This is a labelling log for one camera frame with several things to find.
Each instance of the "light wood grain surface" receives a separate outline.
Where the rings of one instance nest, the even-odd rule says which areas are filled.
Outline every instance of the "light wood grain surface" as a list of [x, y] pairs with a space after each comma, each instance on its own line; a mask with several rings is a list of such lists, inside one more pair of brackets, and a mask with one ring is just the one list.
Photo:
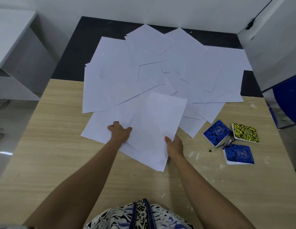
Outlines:
[[[65, 178], [87, 162], [102, 143], [81, 137], [91, 114], [82, 114], [83, 82], [50, 80], [29, 125], [0, 180], [0, 223], [21, 224]], [[232, 201], [257, 228], [296, 228], [296, 174], [263, 98], [226, 103], [217, 119], [226, 125], [255, 127], [251, 147], [255, 165], [227, 165], [222, 149], [202, 133], [194, 139], [180, 128], [191, 164]], [[185, 195], [173, 163], [164, 173], [119, 152], [88, 220], [101, 211], [147, 198], [173, 210], [196, 228], [201, 225]]]

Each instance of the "notebook cover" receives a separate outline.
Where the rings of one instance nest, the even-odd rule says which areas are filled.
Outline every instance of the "notebook cover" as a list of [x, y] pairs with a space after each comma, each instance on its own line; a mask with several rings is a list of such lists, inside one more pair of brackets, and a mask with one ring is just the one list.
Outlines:
[[225, 148], [226, 159], [231, 162], [254, 164], [254, 159], [249, 146], [232, 144]]
[[217, 120], [211, 127], [209, 127], [203, 135], [213, 144], [217, 146], [227, 136], [231, 130], [222, 123], [221, 120]]
[[258, 143], [258, 135], [255, 128], [232, 123], [235, 139]]

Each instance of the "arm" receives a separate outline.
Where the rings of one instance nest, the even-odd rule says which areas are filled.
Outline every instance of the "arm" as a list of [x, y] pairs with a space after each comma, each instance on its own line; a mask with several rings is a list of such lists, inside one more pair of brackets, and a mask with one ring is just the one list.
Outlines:
[[172, 158], [188, 199], [204, 228], [255, 228], [253, 224], [209, 184], [183, 154], [183, 144], [178, 136], [174, 142], [165, 137], [168, 155]]
[[79, 229], [94, 207], [110, 173], [116, 154], [132, 128], [118, 121], [108, 126], [111, 139], [84, 166], [58, 185], [24, 222], [40, 229]]

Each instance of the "yellow notebook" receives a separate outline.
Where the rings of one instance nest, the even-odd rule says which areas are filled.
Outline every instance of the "yellow notebook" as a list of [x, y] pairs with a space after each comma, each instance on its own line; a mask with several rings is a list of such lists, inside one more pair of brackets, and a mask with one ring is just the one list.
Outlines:
[[255, 128], [236, 123], [232, 123], [232, 128], [235, 139], [258, 143], [259, 140]]

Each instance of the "black tabletop section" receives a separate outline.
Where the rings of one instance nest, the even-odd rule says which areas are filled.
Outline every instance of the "black tabletop section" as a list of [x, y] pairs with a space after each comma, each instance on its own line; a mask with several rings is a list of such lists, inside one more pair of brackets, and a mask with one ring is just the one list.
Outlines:
[[[124, 39], [126, 34], [140, 26], [142, 26], [142, 24], [81, 17], [51, 78], [84, 81], [85, 64], [91, 61], [101, 37]], [[164, 34], [176, 29], [166, 26], [150, 26]], [[203, 45], [242, 49], [236, 34], [204, 30], [184, 30]], [[244, 83], [244, 76], [242, 87], [247, 86], [249, 88], [245, 89], [247, 91], [244, 92], [243, 89], [241, 89], [242, 95], [261, 95], [253, 72], [245, 71], [244, 74], [247, 74], [247, 83]]]

